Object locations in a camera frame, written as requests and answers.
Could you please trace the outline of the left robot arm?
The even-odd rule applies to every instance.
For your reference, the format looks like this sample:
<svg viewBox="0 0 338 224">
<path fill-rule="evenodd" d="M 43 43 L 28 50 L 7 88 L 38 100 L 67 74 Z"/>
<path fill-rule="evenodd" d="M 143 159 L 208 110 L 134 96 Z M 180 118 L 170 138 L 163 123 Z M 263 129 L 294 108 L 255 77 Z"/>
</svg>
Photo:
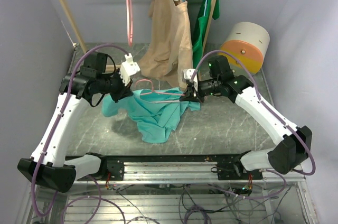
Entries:
<svg viewBox="0 0 338 224">
<path fill-rule="evenodd" d="M 104 155 L 87 153 L 66 159 L 73 130 L 83 112 L 92 106 L 95 94 L 110 97 L 114 102 L 132 95 L 132 76 L 140 71 L 133 56 L 126 54 L 125 61 L 113 73 L 105 72 L 107 58 L 107 54 L 93 52 L 83 59 L 79 73 L 69 73 L 63 78 L 58 102 L 43 138 L 31 156 L 21 158 L 17 165 L 32 186 L 65 193 L 74 181 L 87 175 L 95 180 L 107 176 Z"/>
</svg>

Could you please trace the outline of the pink wire hanger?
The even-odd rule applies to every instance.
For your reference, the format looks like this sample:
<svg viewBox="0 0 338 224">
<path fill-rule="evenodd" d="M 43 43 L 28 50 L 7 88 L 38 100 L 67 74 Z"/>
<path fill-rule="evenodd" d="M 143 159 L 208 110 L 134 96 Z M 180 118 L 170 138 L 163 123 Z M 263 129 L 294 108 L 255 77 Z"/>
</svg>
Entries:
<svg viewBox="0 0 338 224">
<path fill-rule="evenodd" d="M 184 96 L 182 93 L 172 93 L 172 92 L 163 92 L 159 90 L 155 90 L 154 84 L 151 80 L 149 79 L 140 79 L 135 82 L 135 86 L 137 86 L 141 82 L 149 82 L 151 84 L 151 90 L 147 93 L 141 94 L 141 96 L 144 95 L 150 95 L 151 93 L 155 93 L 157 95 L 166 95 L 166 96 L 177 96 L 177 97 L 182 97 Z M 160 101 L 153 101 L 154 104 L 160 104 L 160 103 L 173 103 L 173 102 L 180 102 L 180 99 L 177 100 L 160 100 Z"/>
</svg>

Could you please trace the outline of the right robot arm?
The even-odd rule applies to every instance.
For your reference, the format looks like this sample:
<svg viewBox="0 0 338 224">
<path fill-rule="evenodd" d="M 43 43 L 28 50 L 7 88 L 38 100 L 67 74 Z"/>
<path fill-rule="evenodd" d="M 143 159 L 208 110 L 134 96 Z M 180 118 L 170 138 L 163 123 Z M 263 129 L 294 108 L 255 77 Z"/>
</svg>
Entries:
<svg viewBox="0 0 338 224">
<path fill-rule="evenodd" d="M 312 131 L 307 126 L 299 127 L 279 113 L 261 96 L 252 80 L 235 76 L 226 57 L 212 58 L 208 66 L 210 79 L 203 81 L 198 79 L 195 69 L 182 71 L 186 90 L 180 101 L 203 103 L 206 96 L 227 97 L 253 117 L 275 145 L 242 153 L 232 170 L 236 178 L 245 179 L 253 170 L 272 169 L 287 174 L 310 158 Z"/>
</svg>

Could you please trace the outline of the teal t shirt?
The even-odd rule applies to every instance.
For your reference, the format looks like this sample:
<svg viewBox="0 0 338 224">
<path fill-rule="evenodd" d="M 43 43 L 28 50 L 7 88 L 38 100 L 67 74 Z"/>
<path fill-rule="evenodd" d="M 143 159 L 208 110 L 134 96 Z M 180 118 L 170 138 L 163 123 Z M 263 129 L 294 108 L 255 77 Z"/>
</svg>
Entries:
<svg viewBox="0 0 338 224">
<path fill-rule="evenodd" d="M 112 117 L 118 114 L 120 109 L 127 111 L 129 118 L 136 122 L 138 131 L 142 134 L 142 140 L 147 143 L 157 144 L 167 142 L 172 131 L 176 130 L 181 116 L 189 108 L 192 111 L 200 110 L 198 102 L 173 102 L 154 104 L 153 101 L 177 100 L 177 96 L 150 95 L 141 96 L 149 92 L 149 89 L 133 91 L 133 95 L 119 102 L 114 102 L 110 96 L 102 101 L 102 114 Z M 179 88 L 160 90 L 163 92 L 183 93 Z"/>
</svg>

